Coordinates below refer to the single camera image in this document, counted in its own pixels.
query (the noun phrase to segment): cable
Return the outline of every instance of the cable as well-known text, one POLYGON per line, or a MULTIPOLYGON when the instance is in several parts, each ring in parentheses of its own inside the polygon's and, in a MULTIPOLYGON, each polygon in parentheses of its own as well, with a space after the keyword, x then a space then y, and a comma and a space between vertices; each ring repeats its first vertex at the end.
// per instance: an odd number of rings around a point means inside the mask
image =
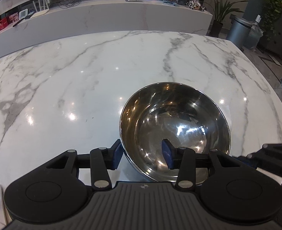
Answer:
POLYGON ((79 5, 82 2, 82 0, 64 0, 62 2, 58 2, 57 5, 59 8, 69 8, 69 7, 75 7, 77 5, 79 5))

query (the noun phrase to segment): kitchen island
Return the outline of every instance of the kitchen island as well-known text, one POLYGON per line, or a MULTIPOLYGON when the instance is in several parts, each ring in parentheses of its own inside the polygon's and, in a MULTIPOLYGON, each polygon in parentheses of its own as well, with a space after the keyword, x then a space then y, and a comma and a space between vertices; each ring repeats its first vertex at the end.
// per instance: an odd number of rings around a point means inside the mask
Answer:
MULTIPOLYGON (((230 155, 282 143, 282 103, 232 42, 161 31, 79 35, 0 58, 0 184, 68 149, 110 147, 125 102, 162 81, 192 86, 219 106, 230 155)), ((109 174, 113 184, 145 179, 125 157, 109 174)), ((79 177, 91 183, 90 170, 79 177)))

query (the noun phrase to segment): white device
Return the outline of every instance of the white device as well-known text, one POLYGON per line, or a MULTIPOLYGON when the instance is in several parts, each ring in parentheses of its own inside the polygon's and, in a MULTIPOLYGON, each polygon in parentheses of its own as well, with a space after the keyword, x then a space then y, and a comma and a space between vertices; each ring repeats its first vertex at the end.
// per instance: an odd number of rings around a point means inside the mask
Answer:
POLYGON ((35 6, 36 13, 34 13, 30 18, 34 18, 34 17, 37 17, 37 16, 44 15, 44 14, 46 14, 46 13, 49 11, 49 7, 48 7, 48 4, 47 4, 47 0, 43 0, 43 8, 44 8, 44 10, 41 9, 40 0, 38 0, 38 1, 39 1, 40 11, 37 10, 36 5, 35 5, 35 2, 33 1, 33 4, 34 4, 34 6, 35 6))
POLYGON ((19 20, 25 18, 27 15, 28 15, 28 8, 20 11, 19 12, 19 20))

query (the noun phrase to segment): black plant pot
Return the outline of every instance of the black plant pot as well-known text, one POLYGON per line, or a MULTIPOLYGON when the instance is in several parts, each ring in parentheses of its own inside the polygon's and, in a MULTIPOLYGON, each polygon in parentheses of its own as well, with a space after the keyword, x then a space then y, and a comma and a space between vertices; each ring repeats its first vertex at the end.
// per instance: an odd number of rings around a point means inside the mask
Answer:
POLYGON ((214 22, 212 24, 211 31, 209 33, 209 36, 218 38, 218 35, 220 34, 220 31, 221 31, 222 27, 223 27, 222 23, 217 22, 216 20, 214 20, 214 22))

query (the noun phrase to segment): metal screw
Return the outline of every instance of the metal screw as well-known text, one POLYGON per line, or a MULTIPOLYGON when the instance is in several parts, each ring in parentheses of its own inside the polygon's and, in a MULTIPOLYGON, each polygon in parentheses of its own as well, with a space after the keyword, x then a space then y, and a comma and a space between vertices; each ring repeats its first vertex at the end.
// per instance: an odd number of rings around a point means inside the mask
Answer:
POLYGON ((98 180, 94 183, 94 186, 97 188, 105 188, 109 186, 109 182, 106 180, 98 180))
POLYGON ((188 180, 183 180, 178 183, 178 186, 180 186, 183 189, 188 189, 193 186, 193 182, 188 180))

